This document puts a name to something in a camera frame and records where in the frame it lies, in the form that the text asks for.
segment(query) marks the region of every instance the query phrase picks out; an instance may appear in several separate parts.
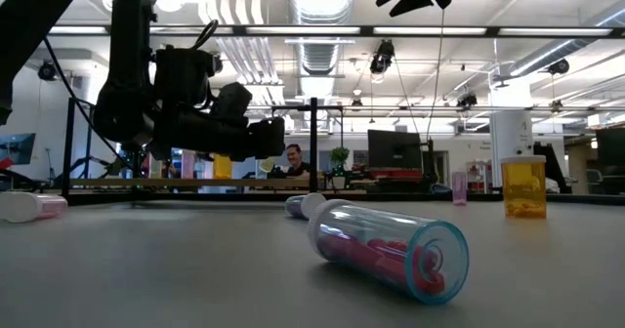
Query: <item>pink bottle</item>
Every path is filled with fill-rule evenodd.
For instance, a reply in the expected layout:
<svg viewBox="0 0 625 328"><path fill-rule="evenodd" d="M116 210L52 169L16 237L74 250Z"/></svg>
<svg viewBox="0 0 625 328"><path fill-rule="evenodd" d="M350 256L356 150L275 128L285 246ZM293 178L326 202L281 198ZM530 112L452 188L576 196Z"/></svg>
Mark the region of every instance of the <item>pink bottle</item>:
<svg viewBox="0 0 625 328"><path fill-rule="evenodd" d="M467 205L467 172L454 172L451 175L453 192L453 204L456 206Z"/></svg>
<svg viewBox="0 0 625 328"><path fill-rule="evenodd" d="M0 220L25 223L47 220L67 210L67 201L57 195L0 192Z"/></svg>

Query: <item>white pillar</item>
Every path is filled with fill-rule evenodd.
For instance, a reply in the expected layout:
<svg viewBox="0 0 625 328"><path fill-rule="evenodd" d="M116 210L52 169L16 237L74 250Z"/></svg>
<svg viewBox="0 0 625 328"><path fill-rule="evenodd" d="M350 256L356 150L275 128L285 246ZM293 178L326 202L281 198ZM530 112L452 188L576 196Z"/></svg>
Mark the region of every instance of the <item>white pillar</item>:
<svg viewBox="0 0 625 328"><path fill-rule="evenodd" d="M519 78L506 84L509 85L506 88L491 88L490 104L520 109L490 114L493 187L502 185L502 158L533 155L531 116L521 108L532 106L529 82Z"/></svg>

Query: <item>ceiling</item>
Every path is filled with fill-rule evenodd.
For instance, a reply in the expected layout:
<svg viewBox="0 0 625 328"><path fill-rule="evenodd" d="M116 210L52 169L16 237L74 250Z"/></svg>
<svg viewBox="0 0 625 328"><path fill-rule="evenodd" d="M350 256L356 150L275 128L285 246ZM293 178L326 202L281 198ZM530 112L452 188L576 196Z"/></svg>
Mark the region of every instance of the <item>ceiling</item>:
<svg viewBox="0 0 625 328"><path fill-rule="evenodd" d="M230 1L233 12L234 0ZM579 26L618 1L621 0L453 0L444 11L444 24ZM433 26L442 24L443 11L439 7L421 9L391 18L389 11L394 3L396 1L378 8L375 0L354 0L351 23ZM178 12L167 13L159 9L156 9L156 12L162 23L201 23L196 4L186 4ZM289 0L262 0L262 12L266 23L291 22ZM106 22L109 21L109 12L103 7L102 0L75 0L60 22L78 21ZM158 48L162 44L190 47L193 40L183 37L152 37L151 45L153 48ZM51 38L51 42L57 50L86 49L99 58L108 59L109 38L106 36L55 36ZM284 38L270 38L269 42L276 70L283 81L284 98L287 100L295 98L298 95L299 80L296 48L286 45ZM378 38L356 38L352 45L343 46L339 61L339 78L336 79L332 102L350 104L354 98L353 91L359 89L365 105L371 104L371 97L374 105L402 104L405 103L405 97L409 97L411 103L430 106L435 96L437 104L454 105L453 99L460 94L454 93L454 88L476 74L476 70L497 62L520 60L551 40L500 39L496 42L497 55L495 55L495 42L492 39L445 38L440 41L436 38L395 38L393 42L396 47L396 62L386 72L384 81L375 84L371 83L368 65L379 42ZM214 39L203 49L220 52ZM553 86L549 74L531 74L529 80L532 83L534 103L548 103L552 98L593 87L623 74L625 57L619 56L619 52L623 50L625 39L602 40L578 51L566 58L570 62L571 69L563 78L557 75ZM605 61L610 56L613 56L613 59ZM440 68L437 80L438 60ZM580 70L596 62L600 64ZM478 95L479 104L488 104L487 77L483 75L478 79L480 78L481 80L472 81L471 90ZM223 72L211 79L211 85L219 88L236 79L237 73L229 62L225 61ZM625 81L621 85L610 86L607 90L598 90L571 104L599 104L621 96L625 98Z"/></svg>

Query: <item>computer monitor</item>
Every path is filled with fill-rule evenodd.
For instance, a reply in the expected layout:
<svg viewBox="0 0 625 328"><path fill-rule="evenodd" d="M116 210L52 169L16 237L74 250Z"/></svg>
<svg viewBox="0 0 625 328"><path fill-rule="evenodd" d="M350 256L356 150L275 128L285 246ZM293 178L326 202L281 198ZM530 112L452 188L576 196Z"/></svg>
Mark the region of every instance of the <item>computer monitor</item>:
<svg viewBox="0 0 625 328"><path fill-rule="evenodd" d="M9 158L14 165L30 164L34 147L34 134L0 136L0 161Z"/></svg>
<svg viewBox="0 0 625 328"><path fill-rule="evenodd" d="M421 169L419 134L369 130L369 169Z"/></svg>
<svg viewBox="0 0 625 328"><path fill-rule="evenodd" d="M597 156L605 166L625 166L625 128L601 129L597 134Z"/></svg>

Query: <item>orange plastic container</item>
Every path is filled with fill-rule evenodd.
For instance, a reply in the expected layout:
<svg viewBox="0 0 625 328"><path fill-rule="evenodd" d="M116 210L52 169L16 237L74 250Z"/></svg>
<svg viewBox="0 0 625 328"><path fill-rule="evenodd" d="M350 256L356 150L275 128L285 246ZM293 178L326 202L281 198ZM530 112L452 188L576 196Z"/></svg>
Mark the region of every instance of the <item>orange plastic container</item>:
<svg viewBox="0 0 625 328"><path fill-rule="evenodd" d="M547 218L545 156L501 159L506 217Z"/></svg>
<svg viewBox="0 0 625 328"><path fill-rule="evenodd" d="M213 154L213 179L232 179L232 162L229 157Z"/></svg>

